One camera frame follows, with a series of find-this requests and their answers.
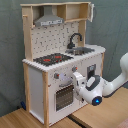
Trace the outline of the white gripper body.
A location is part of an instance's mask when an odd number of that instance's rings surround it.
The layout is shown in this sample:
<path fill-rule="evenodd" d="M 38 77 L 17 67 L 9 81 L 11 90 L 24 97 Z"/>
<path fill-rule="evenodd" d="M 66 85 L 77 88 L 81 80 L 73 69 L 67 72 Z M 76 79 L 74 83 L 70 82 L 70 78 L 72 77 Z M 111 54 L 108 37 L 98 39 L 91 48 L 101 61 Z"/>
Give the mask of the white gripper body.
<path fill-rule="evenodd" d="M 80 91 L 86 86 L 87 80 L 86 78 L 81 75 L 79 72 L 73 73 L 73 85 L 74 91 L 77 95 L 80 95 Z"/>

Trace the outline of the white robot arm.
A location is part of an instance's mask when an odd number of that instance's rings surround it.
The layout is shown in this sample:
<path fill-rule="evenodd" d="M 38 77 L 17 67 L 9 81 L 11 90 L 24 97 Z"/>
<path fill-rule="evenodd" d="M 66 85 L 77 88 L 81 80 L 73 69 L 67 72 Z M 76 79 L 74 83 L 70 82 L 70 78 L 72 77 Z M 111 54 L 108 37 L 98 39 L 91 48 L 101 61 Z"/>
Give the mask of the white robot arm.
<path fill-rule="evenodd" d="M 122 85 L 128 82 L 128 53 L 120 59 L 122 73 L 113 81 L 108 82 L 99 75 L 87 80 L 79 72 L 73 73 L 74 95 L 79 101 L 97 106 L 103 97 L 110 97 Z"/>

